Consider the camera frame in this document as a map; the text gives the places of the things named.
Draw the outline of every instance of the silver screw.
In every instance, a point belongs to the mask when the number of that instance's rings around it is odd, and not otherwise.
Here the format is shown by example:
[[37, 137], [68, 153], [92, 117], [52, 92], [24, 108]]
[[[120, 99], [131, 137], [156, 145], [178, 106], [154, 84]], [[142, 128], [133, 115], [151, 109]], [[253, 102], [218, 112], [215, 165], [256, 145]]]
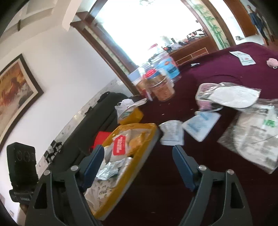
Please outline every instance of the silver screw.
[[198, 168], [199, 168], [199, 170], [201, 170], [201, 171], [205, 171], [205, 170], [207, 169], [207, 167], [204, 166], [204, 165], [200, 165]]
[[70, 169], [71, 169], [71, 171], [77, 171], [78, 170], [78, 166], [72, 166]]
[[47, 169], [46, 171], [43, 172], [43, 174], [44, 174], [45, 176], [47, 176], [47, 175], [50, 174], [50, 171]]
[[235, 172], [232, 169], [228, 169], [227, 173], [230, 174], [230, 175], [233, 175]]

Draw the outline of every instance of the framed painting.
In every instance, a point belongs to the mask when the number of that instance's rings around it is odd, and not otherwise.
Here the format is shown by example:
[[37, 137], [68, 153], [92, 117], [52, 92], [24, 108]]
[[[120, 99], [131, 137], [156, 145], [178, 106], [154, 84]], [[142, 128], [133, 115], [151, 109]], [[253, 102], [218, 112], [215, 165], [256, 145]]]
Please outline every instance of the framed painting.
[[42, 94], [22, 54], [0, 72], [0, 151], [16, 123]]

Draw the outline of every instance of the maroon tablecloth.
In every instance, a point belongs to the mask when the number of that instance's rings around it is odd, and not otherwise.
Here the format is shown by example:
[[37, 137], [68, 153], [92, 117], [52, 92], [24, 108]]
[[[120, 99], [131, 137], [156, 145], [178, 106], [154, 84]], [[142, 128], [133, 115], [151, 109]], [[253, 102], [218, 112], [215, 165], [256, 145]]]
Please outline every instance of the maroon tablecloth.
[[[242, 66], [229, 51], [250, 54], [257, 64]], [[204, 82], [233, 82], [262, 89], [260, 98], [278, 98], [278, 69], [267, 66], [278, 53], [255, 44], [244, 43], [200, 57], [181, 67], [182, 78], [175, 84], [176, 95], [167, 102], [148, 102], [142, 106], [142, 123], [157, 125], [168, 120], [186, 121], [198, 110], [195, 94]], [[191, 63], [201, 63], [194, 68]], [[213, 171], [233, 169], [245, 191], [254, 226], [278, 222], [278, 172], [267, 174], [239, 155], [217, 143], [236, 111], [225, 107], [221, 118], [206, 139], [199, 143], [185, 132], [184, 150]], [[172, 159], [172, 147], [157, 142], [152, 153], [124, 197], [104, 221], [104, 226], [175, 226], [182, 219], [192, 193], [185, 188]]]

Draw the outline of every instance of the red label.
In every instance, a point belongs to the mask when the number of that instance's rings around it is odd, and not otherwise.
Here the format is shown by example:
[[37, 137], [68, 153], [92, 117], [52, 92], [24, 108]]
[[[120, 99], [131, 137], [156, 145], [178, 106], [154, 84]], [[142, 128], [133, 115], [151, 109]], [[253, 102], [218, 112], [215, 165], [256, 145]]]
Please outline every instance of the red label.
[[114, 141], [113, 155], [125, 154], [125, 136], [120, 135]]

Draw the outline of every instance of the blue gripper pad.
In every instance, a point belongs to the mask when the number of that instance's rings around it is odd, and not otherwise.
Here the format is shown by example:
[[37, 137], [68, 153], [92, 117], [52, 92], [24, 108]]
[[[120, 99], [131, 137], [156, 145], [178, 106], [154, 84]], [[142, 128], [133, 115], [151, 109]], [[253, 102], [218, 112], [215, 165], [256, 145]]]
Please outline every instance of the blue gripper pad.
[[198, 163], [188, 156], [180, 145], [173, 147], [172, 156], [185, 186], [191, 191], [196, 190], [199, 179]]
[[78, 186], [82, 192], [85, 192], [92, 186], [103, 159], [104, 148], [98, 145], [92, 153], [85, 157], [79, 164]]

